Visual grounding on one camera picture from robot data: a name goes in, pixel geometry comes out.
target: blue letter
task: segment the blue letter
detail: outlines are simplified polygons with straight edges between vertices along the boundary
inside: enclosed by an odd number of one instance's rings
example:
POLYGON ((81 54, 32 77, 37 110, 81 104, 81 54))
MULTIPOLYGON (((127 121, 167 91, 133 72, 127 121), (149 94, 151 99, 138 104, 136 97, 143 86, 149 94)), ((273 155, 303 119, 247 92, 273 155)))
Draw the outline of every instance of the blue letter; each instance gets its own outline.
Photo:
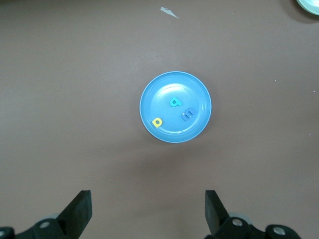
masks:
POLYGON ((197 112, 194 108, 188 108, 184 113, 181 114, 183 120, 188 121, 197 112))

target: teal letter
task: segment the teal letter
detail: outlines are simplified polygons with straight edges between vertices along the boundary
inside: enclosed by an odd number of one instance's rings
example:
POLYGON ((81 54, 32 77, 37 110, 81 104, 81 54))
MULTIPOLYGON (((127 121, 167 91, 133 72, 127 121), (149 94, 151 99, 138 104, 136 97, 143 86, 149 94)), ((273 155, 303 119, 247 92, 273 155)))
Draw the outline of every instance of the teal letter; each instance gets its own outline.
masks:
POLYGON ((171 99, 170 101, 170 106, 172 107, 175 107, 175 106, 181 106, 181 102, 176 98, 174 97, 173 99, 171 99))

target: blue plate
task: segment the blue plate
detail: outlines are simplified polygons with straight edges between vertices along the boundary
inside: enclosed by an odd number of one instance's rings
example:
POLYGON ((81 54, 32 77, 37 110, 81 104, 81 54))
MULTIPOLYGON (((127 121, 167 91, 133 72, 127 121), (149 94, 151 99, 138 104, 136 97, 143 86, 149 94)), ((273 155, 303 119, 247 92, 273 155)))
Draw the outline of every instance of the blue plate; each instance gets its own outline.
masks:
POLYGON ((198 136, 212 111, 209 92, 195 76, 181 71, 155 77, 143 91, 140 114, 156 138, 181 143, 198 136))
POLYGON ((299 5, 306 11, 319 15, 319 1, 318 0, 297 0, 299 5))

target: screw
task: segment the screw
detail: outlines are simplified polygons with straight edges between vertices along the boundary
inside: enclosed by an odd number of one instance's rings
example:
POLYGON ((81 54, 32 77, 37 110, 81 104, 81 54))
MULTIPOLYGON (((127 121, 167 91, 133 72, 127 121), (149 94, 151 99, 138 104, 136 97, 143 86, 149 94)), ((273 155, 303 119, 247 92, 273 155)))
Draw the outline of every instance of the screw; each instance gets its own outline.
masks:
POLYGON ((238 227, 241 227, 243 225, 243 222, 237 218, 233 219, 232 222, 235 226, 238 226, 238 227))
POLYGON ((50 222, 44 222, 44 223, 41 223, 39 227, 40 228, 46 228, 49 225, 50 225, 50 222))
POLYGON ((285 230, 280 227, 273 228, 274 233, 284 236, 286 234, 285 230))

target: paper scrap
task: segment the paper scrap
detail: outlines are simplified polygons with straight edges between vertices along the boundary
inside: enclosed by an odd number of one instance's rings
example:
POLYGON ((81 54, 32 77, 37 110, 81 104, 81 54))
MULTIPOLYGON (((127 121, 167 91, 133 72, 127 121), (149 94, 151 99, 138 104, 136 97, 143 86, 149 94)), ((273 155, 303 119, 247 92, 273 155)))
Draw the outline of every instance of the paper scrap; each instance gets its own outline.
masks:
POLYGON ((178 16, 176 16, 171 10, 169 10, 168 8, 165 8, 165 7, 161 7, 160 8, 161 11, 167 13, 168 15, 171 15, 171 16, 174 16, 176 18, 179 18, 178 16))

